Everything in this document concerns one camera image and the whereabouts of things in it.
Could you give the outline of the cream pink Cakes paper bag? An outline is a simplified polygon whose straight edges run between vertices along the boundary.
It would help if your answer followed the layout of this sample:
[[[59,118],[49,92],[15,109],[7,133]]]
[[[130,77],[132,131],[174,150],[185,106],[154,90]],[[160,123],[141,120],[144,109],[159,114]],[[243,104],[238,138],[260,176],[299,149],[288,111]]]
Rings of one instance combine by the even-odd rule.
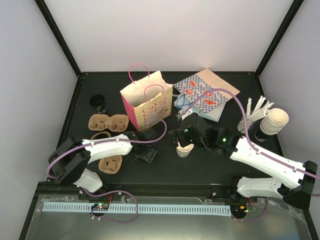
[[[161,71],[148,72],[120,91],[126,114],[136,130],[143,132],[171,114],[173,85],[166,83]]]

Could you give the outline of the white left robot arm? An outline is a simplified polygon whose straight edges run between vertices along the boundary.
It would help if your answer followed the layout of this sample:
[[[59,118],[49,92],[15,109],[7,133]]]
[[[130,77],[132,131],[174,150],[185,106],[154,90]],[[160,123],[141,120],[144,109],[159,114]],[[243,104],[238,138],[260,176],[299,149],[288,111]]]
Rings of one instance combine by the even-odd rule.
[[[114,137],[69,137],[49,157],[47,175],[57,179],[61,186],[79,186],[89,191],[95,199],[101,200],[107,195],[108,188],[87,165],[102,160],[99,164],[101,171],[115,174],[121,167],[123,156],[129,160],[151,162],[157,154],[151,144],[158,140],[159,135],[152,127],[144,132],[125,131]]]

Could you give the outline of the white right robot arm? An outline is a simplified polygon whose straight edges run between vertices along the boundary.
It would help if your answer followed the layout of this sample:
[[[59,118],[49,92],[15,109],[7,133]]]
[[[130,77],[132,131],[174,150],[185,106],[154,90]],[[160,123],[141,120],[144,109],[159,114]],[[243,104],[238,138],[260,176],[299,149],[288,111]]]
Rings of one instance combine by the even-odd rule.
[[[216,157],[249,165],[269,176],[241,177],[237,184],[227,189],[230,200],[238,202],[243,197],[278,198],[292,207],[309,209],[318,170],[315,162],[289,160],[251,143],[228,128],[213,127],[195,113],[185,117],[180,127],[169,134],[178,147],[195,145]]]

